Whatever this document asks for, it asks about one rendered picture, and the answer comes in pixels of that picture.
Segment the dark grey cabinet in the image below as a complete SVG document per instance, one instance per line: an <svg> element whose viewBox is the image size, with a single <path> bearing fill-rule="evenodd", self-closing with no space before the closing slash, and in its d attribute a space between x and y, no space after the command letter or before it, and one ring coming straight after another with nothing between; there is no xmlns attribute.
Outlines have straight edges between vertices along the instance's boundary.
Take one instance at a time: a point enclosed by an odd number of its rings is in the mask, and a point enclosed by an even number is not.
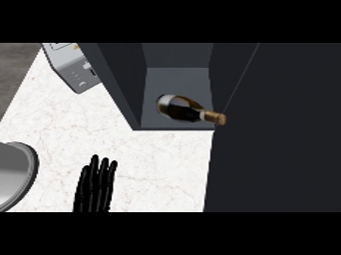
<svg viewBox="0 0 341 255"><path fill-rule="evenodd" d="M157 99L185 96L209 110L227 110L256 43L83 43L94 70L135 130L213 130L160 114Z"/></svg>

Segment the dark wine bottle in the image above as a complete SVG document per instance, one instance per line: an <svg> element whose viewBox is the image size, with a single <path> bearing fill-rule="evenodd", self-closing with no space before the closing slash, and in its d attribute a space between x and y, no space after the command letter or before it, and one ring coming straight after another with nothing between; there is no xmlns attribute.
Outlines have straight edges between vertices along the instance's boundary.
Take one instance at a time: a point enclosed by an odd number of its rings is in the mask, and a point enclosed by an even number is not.
<svg viewBox="0 0 341 255"><path fill-rule="evenodd" d="M184 96L162 95L157 110L168 118L184 123L209 122L221 126L227 124L225 114L207 110L197 101Z"/></svg>

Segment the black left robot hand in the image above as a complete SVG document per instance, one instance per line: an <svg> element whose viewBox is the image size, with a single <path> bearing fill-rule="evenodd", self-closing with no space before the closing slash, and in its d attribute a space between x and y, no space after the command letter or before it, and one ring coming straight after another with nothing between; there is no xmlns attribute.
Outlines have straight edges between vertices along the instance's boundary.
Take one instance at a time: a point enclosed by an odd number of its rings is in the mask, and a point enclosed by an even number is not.
<svg viewBox="0 0 341 255"><path fill-rule="evenodd" d="M119 162L95 154L91 164L83 167L76 199L76 212L110 212Z"/></svg>

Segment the pale grey toaster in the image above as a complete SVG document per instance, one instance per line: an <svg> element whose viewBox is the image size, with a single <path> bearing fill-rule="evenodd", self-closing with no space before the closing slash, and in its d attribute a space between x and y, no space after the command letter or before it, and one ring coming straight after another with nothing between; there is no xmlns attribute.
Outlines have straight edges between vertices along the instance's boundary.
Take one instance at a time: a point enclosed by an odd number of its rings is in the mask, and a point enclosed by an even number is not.
<svg viewBox="0 0 341 255"><path fill-rule="evenodd" d="M77 43L42 44L51 67L71 90L82 94L101 83L98 73Z"/></svg>

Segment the grey round sink basin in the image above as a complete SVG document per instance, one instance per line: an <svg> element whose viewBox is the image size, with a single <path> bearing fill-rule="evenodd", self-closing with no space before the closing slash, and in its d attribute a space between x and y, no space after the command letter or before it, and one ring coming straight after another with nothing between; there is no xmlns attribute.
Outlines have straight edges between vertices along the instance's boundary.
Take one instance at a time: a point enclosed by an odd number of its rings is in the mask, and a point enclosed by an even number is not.
<svg viewBox="0 0 341 255"><path fill-rule="evenodd" d="M26 143L0 142L0 212L8 211L26 197L39 173L36 149Z"/></svg>

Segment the dark grey cabinet door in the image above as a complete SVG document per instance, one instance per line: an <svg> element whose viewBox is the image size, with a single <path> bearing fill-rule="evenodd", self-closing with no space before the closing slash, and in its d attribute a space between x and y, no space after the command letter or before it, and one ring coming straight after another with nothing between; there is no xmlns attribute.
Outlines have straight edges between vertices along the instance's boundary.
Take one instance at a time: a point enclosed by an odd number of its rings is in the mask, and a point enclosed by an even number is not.
<svg viewBox="0 0 341 255"><path fill-rule="evenodd" d="M341 211L341 44L264 44L213 134L204 210Z"/></svg>

